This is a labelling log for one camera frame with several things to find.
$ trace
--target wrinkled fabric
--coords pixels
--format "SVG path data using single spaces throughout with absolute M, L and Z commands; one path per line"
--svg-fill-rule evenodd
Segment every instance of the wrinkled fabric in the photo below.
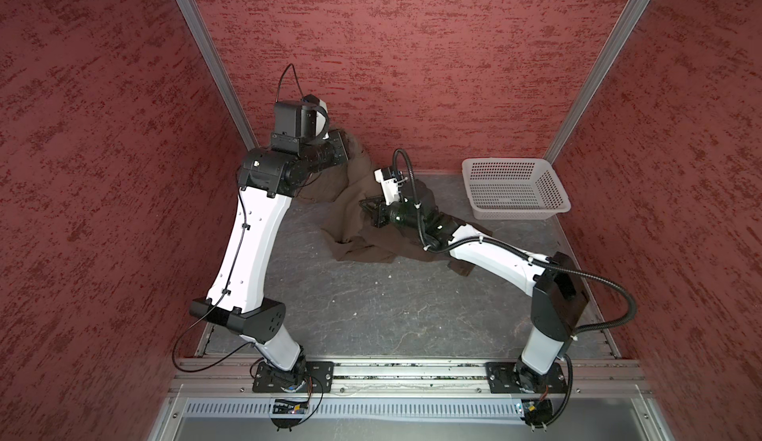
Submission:
M 303 202 L 333 202 L 329 217 L 320 229 L 334 258 L 363 263 L 391 263 L 396 256 L 424 262 L 449 260 L 449 267 L 453 271 L 468 275 L 473 264 L 454 259 L 448 254 L 424 251 L 414 228 L 373 226 L 370 216 L 360 207 L 360 201 L 382 195 L 381 185 L 373 176 L 378 167 L 351 133 L 341 132 L 348 161 L 325 169 L 314 179 L 308 180 L 296 197 Z M 431 191 L 421 181 L 417 181 L 416 189 L 421 195 Z M 474 227 L 491 235 L 483 227 Z

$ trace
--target metal vent grille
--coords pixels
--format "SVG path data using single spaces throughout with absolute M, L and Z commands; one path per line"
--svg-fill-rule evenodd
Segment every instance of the metal vent grille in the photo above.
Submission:
M 196 417 L 248 417 L 248 415 L 270 413 L 272 404 L 270 400 L 247 401 L 247 400 L 225 400 L 220 398 L 200 398 L 188 401 L 185 408 L 185 415 L 195 415 Z
M 273 417 L 273 400 L 236 398 L 191 398 L 186 417 L 267 418 Z M 453 398 L 325 398 L 315 418 L 376 418 L 389 420 L 457 420 L 520 423 L 518 399 L 464 400 Z

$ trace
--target mounting plate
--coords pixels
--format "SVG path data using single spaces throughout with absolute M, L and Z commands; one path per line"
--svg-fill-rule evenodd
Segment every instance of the mounting plate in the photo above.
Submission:
M 331 392 L 331 385 L 333 383 L 333 362 L 310 362 L 307 363 L 307 373 L 312 377 L 312 392 L 320 393 L 320 384 L 315 381 L 319 379 L 322 383 L 324 393 Z M 303 383 L 298 389 L 294 391 L 288 391 L 290 383 L 284 381 L 277 376 L 276 370 L 269 366 L 266 362 L 260 362 L 257 367 L 257 374 L 254 376 L 254 383 L 252 384 L 252 392 L 254 393 L 277 393 L 279 395 L 283 393 L 306 393 L 307 384 Z
M 491 393 L 518 393 L 525 395 L 517 383 L 517 376 L 514 373 L 515 362 L 486 362 L 487 382 Z M 566 378 L 561 371 L 561 366 L 553 363 L 546 374 L 548 393 L 566 393 Z M 545 391 L 545 385 L 539 391 L 541 395 Z

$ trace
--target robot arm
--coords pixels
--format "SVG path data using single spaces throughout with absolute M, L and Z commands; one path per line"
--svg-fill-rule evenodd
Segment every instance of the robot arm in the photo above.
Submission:
M 564 355 L 571 343 L 572 333 L 589 297 L 579 276 L 548 270 L 532 262 L 573 269 L 571 258 L 562 253 L 548 257 L 512 247 L 514 253 L 500 245 L 487 244 L 497 240 L 471 225 L 460 225 L 451 216 L 440 212 L 433 205 L 433 200 L 427 201 L 424 197 L 416 205 L 412 192 L 405 194 L 400 190 L 407 179 L 396 168 L 378 169 L 375 177 L 381 185 L 383 196 L 368 198 L 360 203 L 375 226 L 420 226 L 422 237 L 431 241 L 425 248 L 431 245 L 452 247 L 448 251 L 452 257 L 499 275 L 532 297 L 532 332 L 510 382 L 522 391 L 542 391 L 553 362 Z M 458 245 L 459 241 L 468 242 Z
M 296 385 L 304 371 L 302 348 L 283 326 L 286 305 L 264 297 L 264 275 L 291 199 L 310 175 L 345 161 L 341 134 L 329 131 L 325 102 L 312 95 L 276 102 L 271 147 L 249 151 L 239 171 L 237 214 L 218 275 L 206 297 L 190 306 L 191 315 L 252 342 Z

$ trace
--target white plastic basket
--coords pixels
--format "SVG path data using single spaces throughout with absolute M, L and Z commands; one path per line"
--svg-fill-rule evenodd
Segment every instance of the white plastic basket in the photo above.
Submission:
M 476 219 L 547 219 L 572 208 L 541 158 L 468 158 L 463 183 Z

